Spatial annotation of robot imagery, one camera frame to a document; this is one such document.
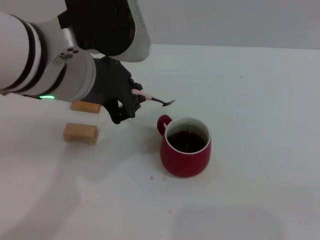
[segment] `wooden block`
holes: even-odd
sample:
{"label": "wooden block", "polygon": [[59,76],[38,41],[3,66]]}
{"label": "wooden block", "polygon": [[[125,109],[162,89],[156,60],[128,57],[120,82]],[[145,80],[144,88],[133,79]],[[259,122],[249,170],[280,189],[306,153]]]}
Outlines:
{"label": "wooden block", "polygon": [[67,123],[63,132],[66,143],[79,142],[96,145],[99,136],[97,126]]}
{"label": "wooden block", "polygon": [[101,105],[96,103],[86,102],[86,101],[74,101],[71,104],[71,109],[73,111],[98,114],[100,112]]}

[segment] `green led light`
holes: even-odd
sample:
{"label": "green led light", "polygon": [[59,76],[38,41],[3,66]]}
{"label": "green led light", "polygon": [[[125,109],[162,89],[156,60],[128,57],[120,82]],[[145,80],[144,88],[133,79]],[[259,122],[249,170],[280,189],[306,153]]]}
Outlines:
{"label": "green led light", "polygon": [[41,99],[55,99],[54,96],[40,96]]}

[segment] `white wall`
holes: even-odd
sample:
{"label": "white wall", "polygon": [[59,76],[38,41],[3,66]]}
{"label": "white wall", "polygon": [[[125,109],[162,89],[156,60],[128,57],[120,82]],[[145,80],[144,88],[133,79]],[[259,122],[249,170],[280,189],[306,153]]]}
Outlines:
{"label": "white wall", "polygon": [[[153,43],[320,49],[320,0],[138,0]],[[28,21],[64,0],[0,0]]]}

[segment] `dark liquid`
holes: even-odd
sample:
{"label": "dark liquid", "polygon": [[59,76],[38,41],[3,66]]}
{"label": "dark liquid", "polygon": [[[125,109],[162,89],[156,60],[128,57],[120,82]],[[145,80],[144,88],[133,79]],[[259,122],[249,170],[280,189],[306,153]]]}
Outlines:
{"label": "dark liquid", "polygon": [[180,152],[195,153],[202,150],[207,142],[192,131],[179,131],[168,137],[172,147]]}

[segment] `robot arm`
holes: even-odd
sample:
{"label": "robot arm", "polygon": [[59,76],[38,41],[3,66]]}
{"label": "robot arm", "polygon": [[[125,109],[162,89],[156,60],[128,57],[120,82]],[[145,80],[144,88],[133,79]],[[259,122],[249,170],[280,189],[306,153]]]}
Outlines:
{"label": "robot arm", "polygon": [[151,50],[137,1],[65,3],[65,12],[43,23],[0,12],[0,92],[100,104],[116,124],[134,118],[146,99],[132,94],[142,86],[120,61],[140,62]]}

